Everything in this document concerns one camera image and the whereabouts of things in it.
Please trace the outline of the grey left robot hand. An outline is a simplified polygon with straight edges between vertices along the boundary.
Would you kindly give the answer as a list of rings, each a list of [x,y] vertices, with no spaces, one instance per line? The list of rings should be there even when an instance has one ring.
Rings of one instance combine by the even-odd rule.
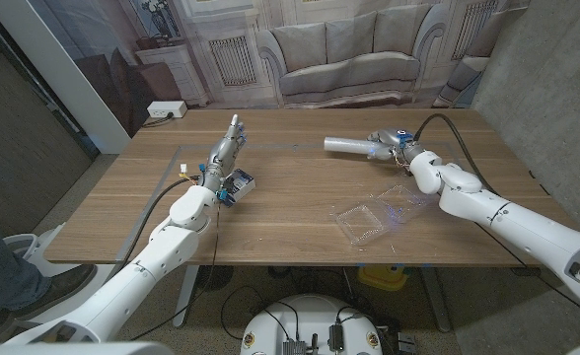
[[[213,146],[203,172],[201,185],[218,191],[225,178],[232,172],[239,151],[247,141],[244,124],[234,114],[226,134]]]

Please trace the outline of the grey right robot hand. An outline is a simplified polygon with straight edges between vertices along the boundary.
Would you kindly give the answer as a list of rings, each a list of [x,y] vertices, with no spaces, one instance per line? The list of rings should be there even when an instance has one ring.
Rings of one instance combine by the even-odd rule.
[[[368,141],[378,144],[367,154],[368,159],[387,160],[393,158],[403,166],[409,165],[415,157],[424,152],[424,148],[406,130],[387,128],[372,132]]]

